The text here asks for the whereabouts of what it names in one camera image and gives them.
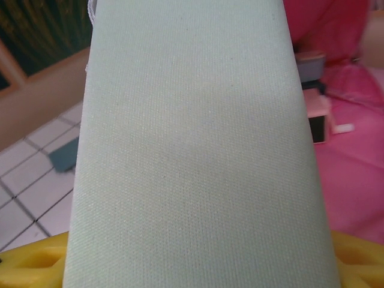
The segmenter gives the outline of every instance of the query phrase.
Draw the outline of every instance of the white tile floor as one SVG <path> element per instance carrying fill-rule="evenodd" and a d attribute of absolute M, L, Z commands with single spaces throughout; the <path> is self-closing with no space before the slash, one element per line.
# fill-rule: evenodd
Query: white tile floor
<path fill-rule="evenodd" d="M 82 103 L 0 152 L 0 251 L 69 230 L 74 172 L 48 153 L 79 136 Z"/>

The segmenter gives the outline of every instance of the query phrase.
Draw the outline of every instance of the light green fabric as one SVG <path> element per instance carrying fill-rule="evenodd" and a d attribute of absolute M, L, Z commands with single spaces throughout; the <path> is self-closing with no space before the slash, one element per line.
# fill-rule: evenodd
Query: light green fabric
<path fill-rule="evenodd" d="M 65 288 L 339 287 L 281 0 L 99 0 Z"/>

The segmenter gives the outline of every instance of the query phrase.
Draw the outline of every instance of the pink cloth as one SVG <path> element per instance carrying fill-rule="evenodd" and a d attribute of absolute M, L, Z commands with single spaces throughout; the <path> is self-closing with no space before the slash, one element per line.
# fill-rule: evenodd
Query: pink cloth
<path fill-rule="evenodd" d="M 293 43 L 327 54 L 322 80 L 336 122 L 355 125 L 315 147 L 331 229 L 384 244 L 384 71 L 373 70 L 375 78 L 350 60 L 359 55 L 370 4 L 284 1 Z"/>

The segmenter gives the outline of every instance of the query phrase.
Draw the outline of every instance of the tile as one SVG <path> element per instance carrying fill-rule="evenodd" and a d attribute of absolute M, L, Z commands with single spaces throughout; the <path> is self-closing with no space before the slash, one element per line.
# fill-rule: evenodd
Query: tile
<path fill-rule="evenodd" d="M 0 176 L 36 153 L 36 149 L 24 141 L 19 141 L 0 153 Z"/>
<path fill-rule="evenodd" d="M 4 204 L 6 204 L 9 200 L 11 200 L 11 197 L 8 195 L 8 193 L 0 186 L 0 207 Z"/>
<path fill-rule="evenodd" d="M 73 173 L 56 173 L 51 170 L 17 198 L 38 218 L 71 191 L 73 184 Z"/>
<path fill-rule="evenodd" d="M 53 152 L 54 150 L 60 148 L 61 146 L 64 146 L 68 142 L 72 141 L 76 137 L 79 136 L 80 129 L 78 127 L 73 127 L 68 132 L 64 133 L 62 136 L 57 138 L 55 141 L 53 141 L 51 144 L 47 145 L 44 150 L 48 153 Z"/>
<path fill-rule="evenodd" d="M 39 147 L 44 147 L 71 128 L 71 125 L 58 119 L 39 128 L 27 138 Z"/>
<path fill-rule="evenodd" d="M 68 194 L 39 219 L 39 223 L 53 236 L 69 231 L 73 192 Z"/>
<path fill-rule="evenodd" d="M 29 243 L 33 243 L 46 238 L 41 229 L 33 224 L 30 228 L 26 229 L 21 235 L 19 235 L 12 243 L 4 249 L 4 251 L 11 250 L 20 246 L 24 246 Z"/>
<path fill-rule="evenodd" d="M 26 229 L 32 220 L 13 200 L 0 209 L 0 249 Z"/>
<path fill-rule="evenodd" d="M 2 181 L 14 195 L 17 195 L 51 168 L 52 164 L 48 157 L 38 152 L 2 177 Z"/>
<path fill-rule="evenodd" d="M 71 121 L 73 124 L 78 124 L 82 120 L 83 102 L 73 106 L 70 110 L 64 112 L 61 117 Z"/>

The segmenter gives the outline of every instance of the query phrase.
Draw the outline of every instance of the yellow plastic object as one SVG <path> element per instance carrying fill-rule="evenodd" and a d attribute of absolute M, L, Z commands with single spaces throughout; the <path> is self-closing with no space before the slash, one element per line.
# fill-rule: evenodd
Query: yellow plastic object
<path fill-rule="evenodd" d="M 384 246 L 332 232 L 343 288 L 384 288 Z M 0 288 L 61 288 L 68 233 L 0 253 Z"/>

